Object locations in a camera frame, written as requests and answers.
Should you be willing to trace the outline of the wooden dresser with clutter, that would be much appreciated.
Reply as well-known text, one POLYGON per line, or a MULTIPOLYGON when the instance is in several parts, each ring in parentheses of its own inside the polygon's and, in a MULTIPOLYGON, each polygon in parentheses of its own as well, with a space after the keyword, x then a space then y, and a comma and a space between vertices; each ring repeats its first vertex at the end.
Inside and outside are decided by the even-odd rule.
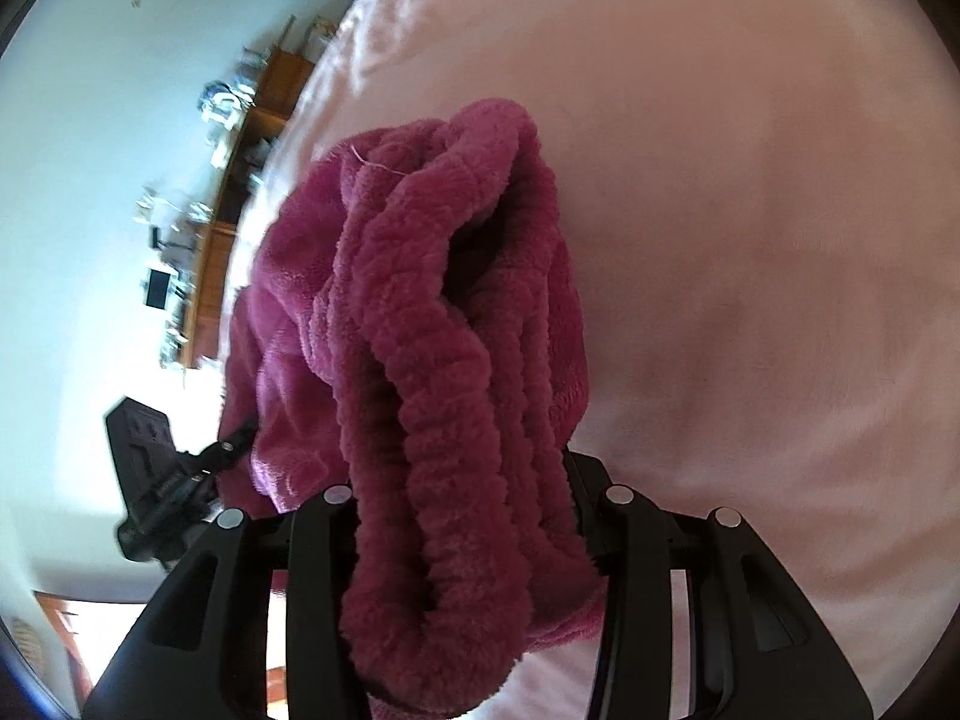
POLYGON ((228 82, 208 83, 197 107, 210 125, 205 188, 195 197, 165 199, 148 187, 139 210, 148 223, 143 302, 164 316, 163 367, 194 369, 218 356, 226 273, 245 205, 295 112, 317 59, 337 25, 314 16, 294 49, 275 41, 245 49, 228 82))

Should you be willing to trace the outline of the magenta fleece pants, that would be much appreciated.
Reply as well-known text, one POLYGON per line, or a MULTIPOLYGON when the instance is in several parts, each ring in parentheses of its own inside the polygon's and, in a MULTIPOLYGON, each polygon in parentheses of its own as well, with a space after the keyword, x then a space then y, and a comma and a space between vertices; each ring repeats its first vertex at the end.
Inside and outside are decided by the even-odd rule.
POLYGON ((555 177, 519 104, 347 138, 278 210, 229 322, 231 507, 358 499, 342 628, 377 718, 454 718, 594 634, 562 453, 586 411, 555 177))

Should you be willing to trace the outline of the pink bed duvet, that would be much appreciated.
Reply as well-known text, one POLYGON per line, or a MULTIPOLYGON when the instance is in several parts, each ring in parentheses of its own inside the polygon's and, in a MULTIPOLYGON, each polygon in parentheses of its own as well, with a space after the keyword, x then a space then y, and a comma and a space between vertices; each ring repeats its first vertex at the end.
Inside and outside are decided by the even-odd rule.
POLYGON ((532 115, 584 312, 574 444, 736 507, 889 710, 958 606, 958 71, 916 0, 356 0, 228 283, 343 138, 532 115))

